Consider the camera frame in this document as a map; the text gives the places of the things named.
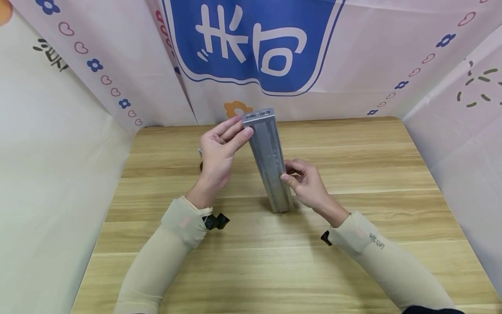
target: person's left hand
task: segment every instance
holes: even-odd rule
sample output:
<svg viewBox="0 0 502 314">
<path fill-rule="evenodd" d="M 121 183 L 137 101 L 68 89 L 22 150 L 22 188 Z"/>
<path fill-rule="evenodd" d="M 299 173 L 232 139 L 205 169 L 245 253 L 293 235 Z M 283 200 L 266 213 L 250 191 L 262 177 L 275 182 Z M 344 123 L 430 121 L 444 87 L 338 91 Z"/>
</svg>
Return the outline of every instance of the person's left hand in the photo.
<svg viewBox="0 0 502 314">
<path fill-rule="evenodd" d="M 202 173 L 186 194 L 187 200 L 197 208 L 211 207 L 217 194 L 230 180 L 230 168 L 236 151 L 252 135 L 253 129 L 243 127 L 241 116 L 224 121 L 202 135 Z"/>
</svg>

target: chinese character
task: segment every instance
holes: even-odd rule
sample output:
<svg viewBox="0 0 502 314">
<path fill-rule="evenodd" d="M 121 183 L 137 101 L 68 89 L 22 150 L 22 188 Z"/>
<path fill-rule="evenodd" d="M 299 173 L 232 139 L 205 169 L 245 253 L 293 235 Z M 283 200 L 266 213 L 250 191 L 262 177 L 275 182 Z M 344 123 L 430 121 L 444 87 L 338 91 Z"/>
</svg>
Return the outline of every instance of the chinese character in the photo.
<svg viewBox="0 0 502 314">
<path fill-rule="evenodd" d="M 68 64 L 59 56 L 59 54 L 47 43 L 47 41 L 43 38 L 38 40 L 40 43 L 40 47 L 33 46 L 33 49 L 36 51 L 45 51 L 45 56 L 51 62 L 51 66 L 56 65 L 59 69 L 59 72 L 67 69 Z"/>
<path fill-rule="evenodd" d="M 248 36 L 244 35 L 231 35 L 226 32 L 226 22 L 225 22 L 225 11 L 223 6 L 218 5 L 218 28 L 211 27 L 209 22 L 209 8 L 206 4 L 203 4 L 200 8 L 201 16 L 202 16 L 202 25 L 196 25 L 195 29 L 197 32 L 204 35 L 204 45 L 205 50 L 202 49 L 202 53 L 197 52 L 197 56 L 202 60 L 208 62 L 207 58 L 208 53 L 213 52 L 213 45 L 211 41 L 211 37 L 215 36 L 220 39 L 221 45 L 221 56 L 224 59 L 228 59 L 228 45 L 232 50 L 233 54 L 239 60 L 240 63 L 244 63 L 246 61 L 246 57 L 244 56 L 239 44 L 247 44 Z M 240 6 L 235 6 L 235 10 L 233 12 L 232 20 L 228 25 L 228 29 L 230 31 L 235 31 L 241 22 L 242 19 L 242 8 Z M 259 67 L 259 58 L 260 58 L 260 43 L 265 40 L 277 39 L 282 37 L 294 37 L 298 40 L 298 45 L 295 49 L 295 53 L 301 54 L 305 45 L 307 44 L 307 34 L 302 29 L 296 27 L 282 27 L 271 29 L 268 31 L 262 31 L 262 25 L 260 23 L 255 23 L 253 26 L 253 55 L 257 64 L 257 70 L 261 71 L 265 74 L 272 76 L 285 76 L 291 70 L 291 66 L 293 65 L 293 51 L 290 48 L 273 48 L 265 52 L 262 59 L 262 66 Z M 270 68 L 270 60 L 275 56 L 283 56 L 286 59 L 286 63 L 282 70 L 274 70 Z"/>
</svg>

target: finger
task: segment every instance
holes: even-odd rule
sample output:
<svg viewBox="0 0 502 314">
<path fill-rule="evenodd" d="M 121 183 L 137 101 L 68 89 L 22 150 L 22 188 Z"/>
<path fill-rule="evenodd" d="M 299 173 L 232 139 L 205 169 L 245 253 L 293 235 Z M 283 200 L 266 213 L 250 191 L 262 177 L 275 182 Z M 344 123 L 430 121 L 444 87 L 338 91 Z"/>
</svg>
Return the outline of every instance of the finger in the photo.
<svg viewBox="0 0 502 314">
<path fill-rule="evenodd" d="M 222 123 L 218 124 L 217 126 L 212 128 L 210 130 L 210 132 L 216 133 L 217 135 L 221 136 L 228 129 L 230 129 L 233 125 L 235 125 L 237 122 L 239 122 L 241 120 L 242 120 L 241 116 L 235 116 L 232 119 L 228 119 L 227 121 L 223 121 Z"/>
<path fill-rule="evenodd" d="M 221 136 L 221 138 L 225 141 L 228 142 L 231 139 L 233 139 L 237 133 L 242 131 L 244 129 L 244 126 L 242 125 L 242 121 L 237 122 L 233 126 L 230 127 L 230 129 L 226 130 L 225 133 Z"/>
<path fill-rule="evenodd" d="M 293 160 L 286 160 L 286 167 L 303 173 L 307 169 L 307 164 L 305 161 L 295 158 Z"/>
<path fill-rule="evenodd" d="M 295 169 L 289 167 L 288 165 L 286 165 L 286 173 L 287 174 L 302 174 L 301 171 L 295 170 Z"/>
<path fill-rule="evenodd" d="M 296 179 L 298 180 L 298 182 L 304 183 L 305 182 L 305 174 L 302 174 L 302 175 L 296 177 Z"/>
<path fill-rule="evenodd" d="M 237 133 L 234 138 L 228 142 L 225 146 L 230 148 L 230 154 L 235 154 L 239 148 L 244 146 L 245 143 L 249 141 L 251 136 L 253 136 L 254 130 L 250 127 L 244 128 L 244 130 Z"/>
<path fill-rule="evenodd" d="M 207 142 L 207 141 L 215 141 L 218 144 L 222 144 L 222 145 L 226 144 L 226 142 L 221 137 L 219 137 L 216 134 L 211 133 L 211 132 L 207 132 L 200 137 L 200 144 L 202 146 L 204 146 L 204 142 Z"/>
<path fill-rule="evenodd" d="M 281 175 L 281 181 L 289 185 L 294 191 L 296 191 L 296 188 L 300 185 L 300 182 L 298 182 L 295 177 L 288 174 Z"/>
</svg>

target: orange flower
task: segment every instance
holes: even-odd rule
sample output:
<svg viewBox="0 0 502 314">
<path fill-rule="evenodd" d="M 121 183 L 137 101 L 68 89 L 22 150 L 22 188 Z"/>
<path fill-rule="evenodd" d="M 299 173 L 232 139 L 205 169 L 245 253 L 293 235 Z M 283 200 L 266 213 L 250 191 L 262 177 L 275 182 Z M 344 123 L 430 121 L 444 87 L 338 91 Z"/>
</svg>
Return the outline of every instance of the orange flower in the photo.
<svg viewBox="0 0 502 314">
<path fill-rule="evenodd" d="M 226 102 L 223 107 L 226 110 L 226 116 L 230 119 L 237 116 L 235 112 L 236 109 L 241 109 L 244 113 L 252 113 L 253 108 L 246 106 L 243 102 L 234 101 L 234 102 Z"/>
<path fill-rule="evenodd" d="M 12 17 L 12 11 L 9 0 L 0 0 L 0 26 L 7 24 Z"/>
</svg>

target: blue logo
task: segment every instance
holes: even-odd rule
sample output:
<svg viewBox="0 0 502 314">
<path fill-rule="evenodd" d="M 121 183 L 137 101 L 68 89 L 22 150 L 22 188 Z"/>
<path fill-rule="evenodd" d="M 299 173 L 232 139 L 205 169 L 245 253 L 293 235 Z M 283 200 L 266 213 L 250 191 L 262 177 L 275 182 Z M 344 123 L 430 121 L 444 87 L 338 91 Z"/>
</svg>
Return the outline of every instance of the blue logo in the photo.
<svg viewBox="0 0 502 314">
<path fill-rule="evenodd" d="M 321 73 L 345 0 L 162 0 L 181 70 L 296 96 Z"/>
</svg>

